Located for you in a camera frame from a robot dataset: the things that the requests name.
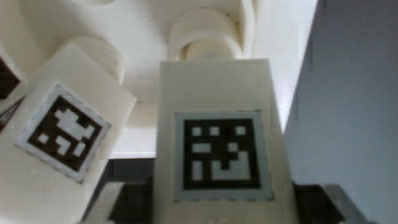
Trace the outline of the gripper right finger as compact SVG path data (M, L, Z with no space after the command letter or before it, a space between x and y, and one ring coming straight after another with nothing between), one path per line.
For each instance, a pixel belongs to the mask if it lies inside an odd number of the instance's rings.
M299 224L376 224L337 184L292 184Z

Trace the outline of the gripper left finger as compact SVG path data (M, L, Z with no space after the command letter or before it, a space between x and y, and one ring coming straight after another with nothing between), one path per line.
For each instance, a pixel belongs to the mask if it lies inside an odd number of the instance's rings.
M108 182L77 224L152 224L152 179Z

